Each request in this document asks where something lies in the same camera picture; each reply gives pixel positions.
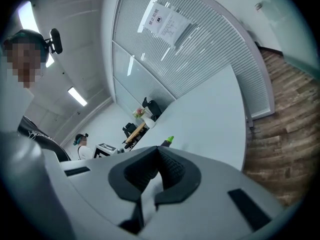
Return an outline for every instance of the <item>potted flower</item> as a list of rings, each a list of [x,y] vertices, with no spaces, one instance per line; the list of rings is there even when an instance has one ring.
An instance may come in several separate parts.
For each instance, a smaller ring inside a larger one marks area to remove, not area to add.
[[[145,108],[137,108],[136,111],[133,112],[133,116],[135,118],[142,118],[149,128],[153,128],[156,125],[156,123],[147,116]]]
[[[145,108],[137,108],[136,111],[133,112],[133,116],[135,118],[141,118],[145,114]]]

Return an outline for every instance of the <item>man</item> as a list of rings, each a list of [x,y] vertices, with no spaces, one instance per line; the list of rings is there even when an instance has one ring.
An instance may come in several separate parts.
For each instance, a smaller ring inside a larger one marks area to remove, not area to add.
[[[6,120],[1,132],[19,132],[35,140],[41,148],[54,151],[60,162],[69,161],[67,153],[53,139],[23,116],[34,96],[29,88],[39,80],[46,69],[49,45],[43,36],[22,29],[3,43],[0,69],[0,115]]]
[[[87,147],[87,138],[88,134],[77,134],[75,136],[75,140],[73,142],[73,145],[76,146],[78,145],[78,156],[79,160],[84,160],[84,159],[92,159],[94,157],[94,152],[91,148]]]

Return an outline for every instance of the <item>headphones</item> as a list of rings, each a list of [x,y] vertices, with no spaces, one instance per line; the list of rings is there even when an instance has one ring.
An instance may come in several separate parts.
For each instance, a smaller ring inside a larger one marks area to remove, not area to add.
[[[30,38],[35,43],[41,44],[41,62],[46,63],[49,58],[49,48],[51,50],[51,53],[57,53],[60,54],[63,51],[61,39],[60,39],[60,33],[56,28],[51,29],[50,31],[50,38],[44,39],[44,37],[31,29],[21,29],[19,32],[17,32],[14,36],[8,37],[4,41],[4,45],[11,43],[17,43],[19,42],[18,38]]]
[[[75,140],[74,140],[74,142],[73,142],[73,145],[74,145],[74,146],[78,145],[78,144],[80,143],[82,137],[88,138],[88,137],[89,137],[89,134],[88,134],[88,133],[85,133],[85,134],[77,134],[77,135],[75,136]]]

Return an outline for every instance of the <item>fluorescent light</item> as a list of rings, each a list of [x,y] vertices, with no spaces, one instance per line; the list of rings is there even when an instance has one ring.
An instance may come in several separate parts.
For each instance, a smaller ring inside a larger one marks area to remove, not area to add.
[[[34,13],[32,11],[31,2],[26,2],[23,6],[21,6],[18,10],[19,19],[21,22],[21,26],[27,30],[33,30],[40,33],[38,26],[36,24],[36,20],[34,17]],[[45,66],[48,68],[52,63],[54,63],[54,59],[51,54],[49,54],[49,59],[46,62]]]
[[[166,50],[166,52],[165,52],[165,54],[163,55],[161,61],[165,58],[165,56],[167,55],[167,53],[169,52],[169,50],[170,50],[170,47]]]
[[[131,57],[130,57],[130,62],[129,62],[129,67],[128,67],[128,74],[127,74],[127,76],[130,76],[130,74],[131,74],[131,70],[132,70],[132,66],[133,66],[133,64],[134,64],[134,55],[132,55]]]
[[[75,88],[71,87],[69,90],[68,90],[68,93],[71,94],[72,97],[74,97],[74,99],[79,102],[82,106],[85,106],[87,105],[87,102],[84,100],[84,98],[82,98],[80,96],[80,94],[76,91]]]
[[[156,2],[157,0],[150,0],[148,6],[146,7],[145,11],[144,11],[144,14],[142,16],[142,19],[141,19],[141,22],[140,22],[140,25],[138,27],[138,33],[141,33],[142,30],[144,30],[144,24],[147,20],[147,17],[149,15],[149,13],[151,12],[151,9],[152,7],[154,6],[154,3]]]

